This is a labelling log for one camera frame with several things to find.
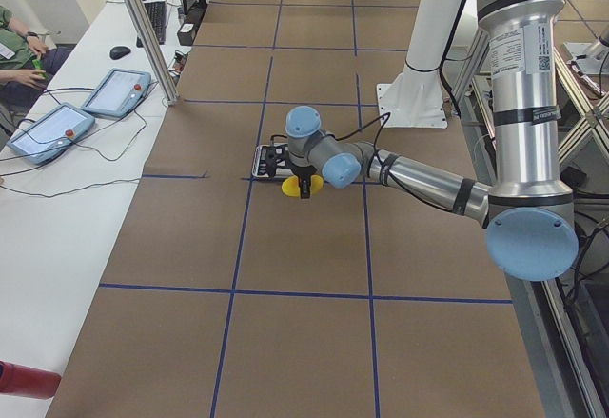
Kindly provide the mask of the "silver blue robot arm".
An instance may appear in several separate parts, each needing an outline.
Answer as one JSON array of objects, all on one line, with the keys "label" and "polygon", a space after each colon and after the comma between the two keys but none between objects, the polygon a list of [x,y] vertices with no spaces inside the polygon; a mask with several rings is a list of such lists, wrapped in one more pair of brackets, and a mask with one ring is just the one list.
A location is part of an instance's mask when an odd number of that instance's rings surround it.
[{"label": "silver blue robot arm", "polygon": [[361,176],[426,205],[477,220],[505,273],[546,281],[574,263],[573,195],[560,179],[553,21],[564,0],[478,0],[490,38],[496,181],[486,186],[366,142],[342,143],[308,106],[292,109],[285,131],[291,175],[285,195],[308,198],[324,184],[342,189]]}]

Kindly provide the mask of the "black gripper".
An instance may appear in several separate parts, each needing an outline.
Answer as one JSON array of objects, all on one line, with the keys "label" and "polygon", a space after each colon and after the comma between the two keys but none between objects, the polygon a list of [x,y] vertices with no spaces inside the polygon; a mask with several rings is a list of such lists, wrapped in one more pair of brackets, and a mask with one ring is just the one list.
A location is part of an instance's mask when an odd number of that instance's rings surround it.
[{"label": "black gripper", "polygon": [[310,198],[310,177],[315,174],[314,166],[298,166],[294,163],[289,165],[292,173],[298,176],[299,197]]}]

